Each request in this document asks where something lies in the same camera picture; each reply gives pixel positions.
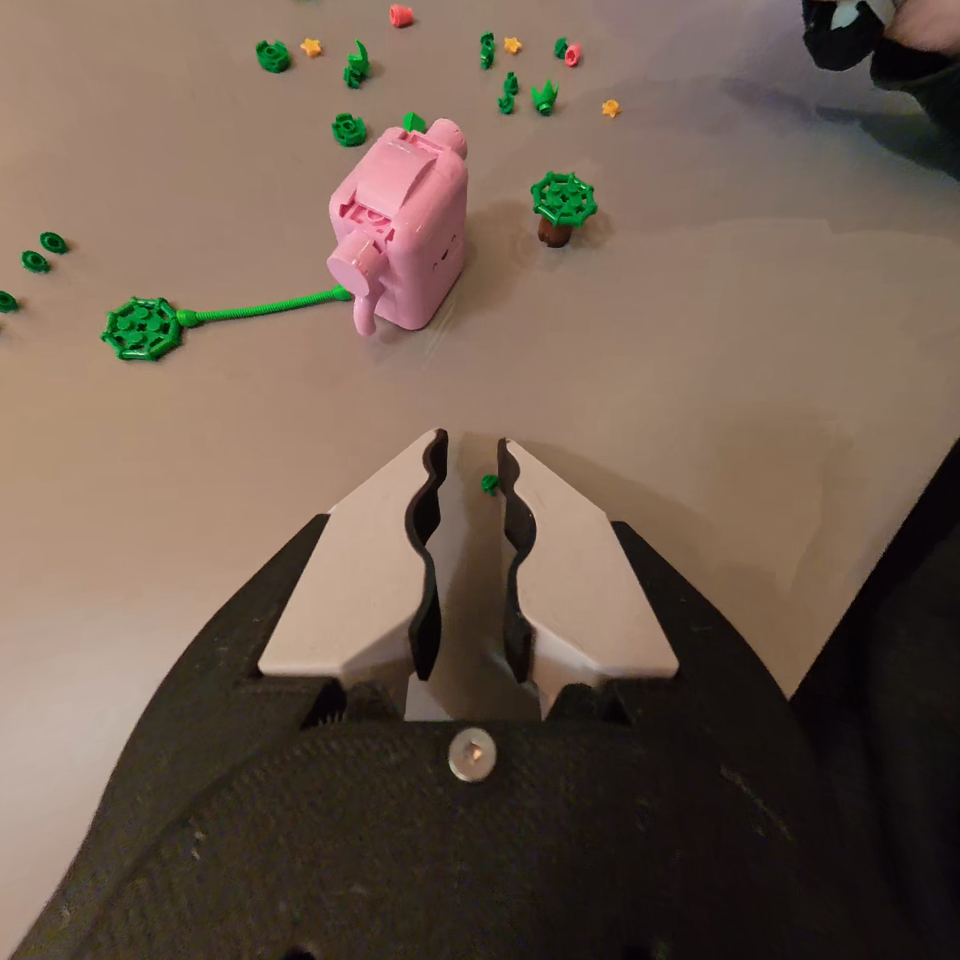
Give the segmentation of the pink brick toy with crank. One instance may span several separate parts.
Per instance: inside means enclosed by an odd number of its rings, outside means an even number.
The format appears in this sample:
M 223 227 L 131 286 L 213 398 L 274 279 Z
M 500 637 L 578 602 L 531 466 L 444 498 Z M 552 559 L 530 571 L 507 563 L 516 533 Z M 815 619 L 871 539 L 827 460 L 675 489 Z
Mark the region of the pink brick toy with crank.
M 327 258 L 353 297 L 357 332 L 377 318 L 397 328 L 427 327 L 464 268 L 467 139 L 449 118 L 425 131 L 387 128 L 330 197 L 337 245 Z

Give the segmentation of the green web tree brown trunk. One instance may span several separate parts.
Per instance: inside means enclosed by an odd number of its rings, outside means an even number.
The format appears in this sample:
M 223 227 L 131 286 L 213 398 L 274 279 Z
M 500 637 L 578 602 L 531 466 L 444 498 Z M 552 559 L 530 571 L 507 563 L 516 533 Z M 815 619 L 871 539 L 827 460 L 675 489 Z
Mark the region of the green web tree brown trunk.
M 549 249 L 567 246 L 574 232 L 598 211 L 594 186 L 573 172 L 547 172 L 531 185 L 530 193 L 538 217 L 537 238 Z

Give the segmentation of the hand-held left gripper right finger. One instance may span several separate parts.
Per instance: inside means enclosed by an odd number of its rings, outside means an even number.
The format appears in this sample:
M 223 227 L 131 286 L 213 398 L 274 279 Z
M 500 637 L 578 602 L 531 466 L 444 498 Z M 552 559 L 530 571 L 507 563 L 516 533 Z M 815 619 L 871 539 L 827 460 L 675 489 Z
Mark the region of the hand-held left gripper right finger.
M 570 685 L 666 680 L 679 670 L 664 628 L 606 512 L 516 441 L 497 446 L 505 501 L 503 646 L 539 698 Z

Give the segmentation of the green web piece with string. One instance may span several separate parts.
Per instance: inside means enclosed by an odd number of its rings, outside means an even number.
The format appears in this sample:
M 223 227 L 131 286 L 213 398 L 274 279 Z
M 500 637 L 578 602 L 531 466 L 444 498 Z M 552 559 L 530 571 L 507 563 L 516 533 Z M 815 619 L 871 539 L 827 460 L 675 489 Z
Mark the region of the green web piece with string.
M 341 285 L 315 294 L 254 306 L 195 311 L 177 308 L 163 297 L 137 297 L 106 313 L 101 334 L 118 359 L 158 362 L 179 348 L 185 330 L 213 323 L 255 319 L 329 303 L 349 303 L 354 295 Z

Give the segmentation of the person's right hand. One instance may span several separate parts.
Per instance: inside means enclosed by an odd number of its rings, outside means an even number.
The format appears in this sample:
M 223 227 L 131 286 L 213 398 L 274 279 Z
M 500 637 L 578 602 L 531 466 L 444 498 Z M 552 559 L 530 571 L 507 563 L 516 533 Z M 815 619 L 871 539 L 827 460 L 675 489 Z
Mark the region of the person's right hand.
M 959 1 L 897 2 L 885 36 L 914 50 L 958 57 Z

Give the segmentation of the person's right forearm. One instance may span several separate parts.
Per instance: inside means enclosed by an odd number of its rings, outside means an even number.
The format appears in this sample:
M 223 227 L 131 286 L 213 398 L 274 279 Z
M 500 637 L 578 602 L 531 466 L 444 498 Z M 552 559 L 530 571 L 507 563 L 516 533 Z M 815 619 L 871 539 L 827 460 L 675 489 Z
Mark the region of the person's right forearm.
M 958 53 L 916 49 L 888 37 L 879 42 L 870 78 L 880 90 L 916 102 L 920 114 L 865 123 L 881 146 L 959 180 Z

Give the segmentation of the row of green round studs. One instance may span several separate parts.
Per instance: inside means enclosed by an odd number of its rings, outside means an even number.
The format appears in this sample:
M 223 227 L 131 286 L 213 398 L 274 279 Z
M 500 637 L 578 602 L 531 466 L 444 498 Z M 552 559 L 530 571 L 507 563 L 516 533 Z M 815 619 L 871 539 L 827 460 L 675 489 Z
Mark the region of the row of green round studs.
M 64 236 L 54 231 L 43 231 L 38 236 L 39 248 L 27 248 L 19 254 L 21 268 L 36 276 L 46 276 L 51 273 L 53 263 L 51 258 L 58 258 L 70 252 L 70 246 Z M 3 316 L 16 314 L 21 309 L 21 301 L 10 291 L 1 289 L 1 314 Z

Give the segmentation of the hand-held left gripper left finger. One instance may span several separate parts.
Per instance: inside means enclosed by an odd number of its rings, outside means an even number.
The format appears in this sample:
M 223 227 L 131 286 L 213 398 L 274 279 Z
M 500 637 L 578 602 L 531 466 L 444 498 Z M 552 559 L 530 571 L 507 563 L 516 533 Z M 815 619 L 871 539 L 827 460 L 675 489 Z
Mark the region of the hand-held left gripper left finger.
M 434 560 L 449 435 L 427 431 L 330 511 L 258 661 L 268 677 L 427 681 L 441 644 Z

